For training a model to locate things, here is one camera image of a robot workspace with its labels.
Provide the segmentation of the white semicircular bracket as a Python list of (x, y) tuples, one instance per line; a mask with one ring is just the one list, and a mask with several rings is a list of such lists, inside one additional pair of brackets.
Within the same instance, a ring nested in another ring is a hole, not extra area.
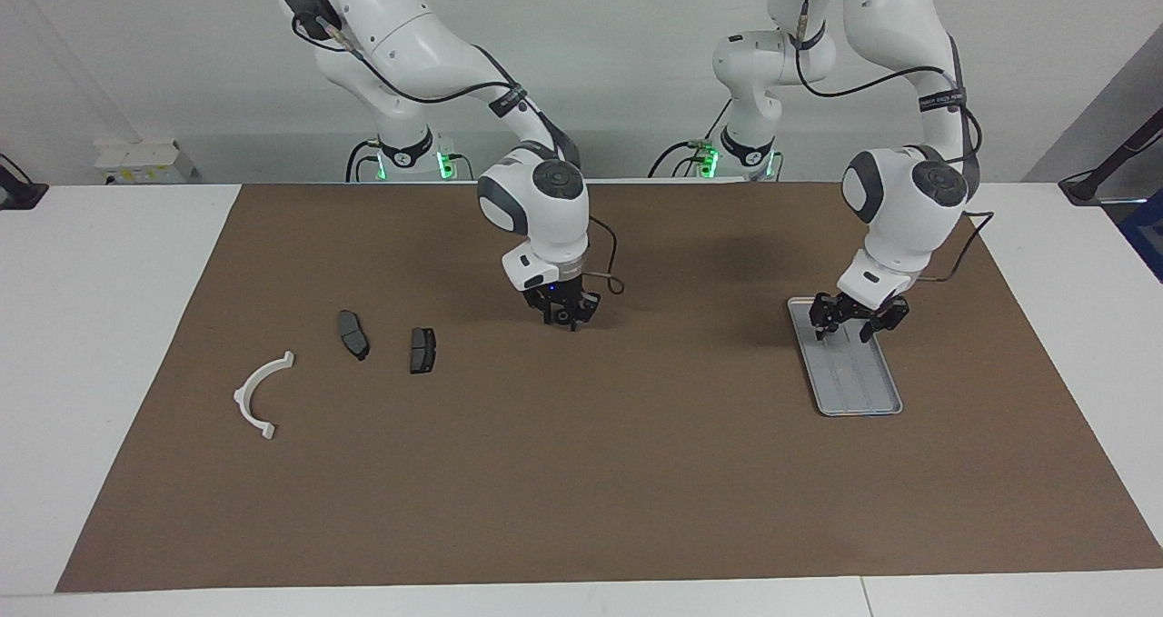
[(295, 353), (292, 351), (283, 352), (279, 359), (274, 359), (270, 363), (261, 365), (257, 370), (254, 370), (249, 376), (245, 378), (244, 383), (240, 388), (235, 389), (233, 393), (233, 399), (235, 404), (238, 407), (238, 411), (242, 418), (249, 423), (250, 426), (256, 428), (263, 439), (270, 442), (274, 438), (274, 432), (277, 432), (277, 426), (274, 423), (269, 422), (269, 419), (259, 419), (256, 414), (254, 414), (254, 393), (256, 393), (258, 386), (266, 380), (266, 378), (274, 375), (277, 372), (283, 370), (290, 370), (295, 363)]

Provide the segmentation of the black angled pole stand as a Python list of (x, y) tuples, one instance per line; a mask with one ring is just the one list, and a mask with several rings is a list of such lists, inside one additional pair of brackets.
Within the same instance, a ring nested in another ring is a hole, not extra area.
[(1139, 155), (1153, 146), (1163, 138), (1163, 106), (1153, 116), (1146, 120), (1143, 125), (1139, 125), (1130, 137), (1122, 142), (1112, 155), (1105, 158), (1097, 167), (1085, 170), (1084, 173), (1068, 175), (1058, 181), (1059, 191), (1076, 206), (1092, 207), (1103, 205), (1098, 198), (1099, 188), (1113, 175), (1126, 162), (1134, 160)]

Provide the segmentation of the black clamp stand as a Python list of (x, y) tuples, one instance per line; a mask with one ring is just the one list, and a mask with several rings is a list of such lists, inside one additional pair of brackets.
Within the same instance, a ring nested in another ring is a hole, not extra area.
[(49, 189), (49, 184), (33, 181), (16, 162), (0, 153), (0, 211), (33, 210)]

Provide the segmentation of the blue box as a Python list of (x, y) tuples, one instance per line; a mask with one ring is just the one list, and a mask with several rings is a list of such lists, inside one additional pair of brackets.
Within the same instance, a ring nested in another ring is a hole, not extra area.
[(1163, 284), (1163, 189), (1118, 223), (1118, 231), (1146, 267)]

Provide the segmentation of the silver ribbed metal tray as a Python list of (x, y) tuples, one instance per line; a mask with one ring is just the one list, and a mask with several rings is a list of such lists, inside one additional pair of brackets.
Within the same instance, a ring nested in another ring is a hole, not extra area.
[(819, 339), (809, 322), (811, 303), (813, 297), (790, 297), (789, 313), (818, 411), (827, 417), (901, 412), (904, 402), (880, 344), (859, 339), (864, 320), (849, 320)]

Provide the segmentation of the white power strip box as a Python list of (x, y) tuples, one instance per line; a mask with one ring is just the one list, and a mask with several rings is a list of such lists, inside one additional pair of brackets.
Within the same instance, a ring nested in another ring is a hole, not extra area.
[(188, 184), (198, 175), (174, 139), (106, 144), (98, 149), (93, 170), (104, 184)]

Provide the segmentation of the brown table mat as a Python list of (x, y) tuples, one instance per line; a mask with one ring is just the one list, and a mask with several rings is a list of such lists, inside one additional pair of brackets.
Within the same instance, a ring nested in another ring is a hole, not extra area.
[[(904, 410), (828, 418), (786, 303), (864, 235), (839, 186), (591, 198), (629, 286), (571, 332), (470, 186), (240, 191), (58, 591), (1163, 567), (984, 245), (880, 337)], [(286, 351), (267, 442), (233, 393)]]

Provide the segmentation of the dark brake pad with tab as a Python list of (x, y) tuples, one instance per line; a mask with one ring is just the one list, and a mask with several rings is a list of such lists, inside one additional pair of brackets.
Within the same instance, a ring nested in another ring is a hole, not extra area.
[(337, 328), (341, 343), (358, 361), (364, 361), (370, 352), (368, 335), (361, 324), (361, 316), (350, 310), (341, 310), (337, 315)]

